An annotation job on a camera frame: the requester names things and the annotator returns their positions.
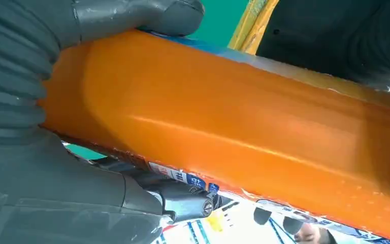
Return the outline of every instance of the orange block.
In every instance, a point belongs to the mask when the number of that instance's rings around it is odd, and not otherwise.
[[[63,53],[45,126],[390,238],[390,94],[266,65],[137,31],[99,40]]]

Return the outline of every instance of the yellow object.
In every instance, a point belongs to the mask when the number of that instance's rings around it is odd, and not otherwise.
[[[228,47],[255,55],[278,2],[279,0],[251,0]]]

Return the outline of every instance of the green background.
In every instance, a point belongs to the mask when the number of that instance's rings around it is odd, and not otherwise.
[[[226,47],[249,0],[202,0],[206,12],[200,28],[190,38]]]

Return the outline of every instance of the white label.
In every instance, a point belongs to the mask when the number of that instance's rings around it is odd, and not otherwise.
[[[169,178],[172,178],[172,179],[175,179],[175,180],[178,180],[178,181],[181,181],[181,182],[184,182],[185,184],[187,184],[187,175],[185,172],[171,169],[171,168],[168,168],[168,167],[165,167],[165,166],[162,166],[159,164],[155,164],[152,162],[149,162],[149,165],[150,165],[150,168],[152,168],[152,170],[154,172],[156,172],[158,174],[166,175]]]

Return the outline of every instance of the blue stripe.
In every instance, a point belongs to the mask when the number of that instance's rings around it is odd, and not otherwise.
[[[197,224],[198,224],[198,227],[200,228],[201,235],[202,235],[203,238],[204,238],[204,242],[205,242],[206,244],[210,244],[210,241],[208,240],[207,234],[206,234],[206,232],[204,231],[203,223],[201,223],[201,221],[197,220]]]
[[[196,244],[200,244],[198,241],[197,235],[195,235],[195,231],[193,230],[192,223],[187,222],[187,226],[189,227],[190,232],[192,233],[193,240],[195,241]]]

